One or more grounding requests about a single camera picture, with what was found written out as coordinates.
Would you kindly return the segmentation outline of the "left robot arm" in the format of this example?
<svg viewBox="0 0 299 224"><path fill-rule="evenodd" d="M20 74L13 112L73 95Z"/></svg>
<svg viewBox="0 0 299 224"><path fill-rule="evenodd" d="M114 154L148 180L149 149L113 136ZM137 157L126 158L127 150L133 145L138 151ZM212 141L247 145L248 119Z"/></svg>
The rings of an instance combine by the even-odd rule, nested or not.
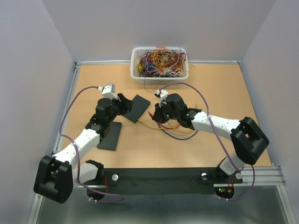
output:
<svg viewBox="0 0 299 224"><path fill-rule="evenodd" d="M114 99L101 98L81 134L75 140L70 139L70 144L59 153L40 160L33 191L62 204L74 188L87 181L94 184L107 182L101 163L88 160L80 164L80 158L101 143L114 119L130 112L132 106L133 101L121 93Z"/></svg>

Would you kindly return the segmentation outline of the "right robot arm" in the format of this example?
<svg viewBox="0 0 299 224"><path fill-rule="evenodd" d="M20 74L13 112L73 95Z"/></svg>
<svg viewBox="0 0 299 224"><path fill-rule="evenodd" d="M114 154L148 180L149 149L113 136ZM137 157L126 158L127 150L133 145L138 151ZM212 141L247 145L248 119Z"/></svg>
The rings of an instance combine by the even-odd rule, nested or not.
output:
<svg viewBox="0 0 299 224"><path fill-rule="evenodd" d="M221 161L215 170L215 177L220 182L226 182L244 165L254 165L270 143L250 117L238 120L209 115L200 109L187 107L178 94L169 94L165 90L157 91L155 96L159 103L155 105L154 121L164 124L172 119L184 128L214 133L217 138L232 142L235 152Z"/></svg>

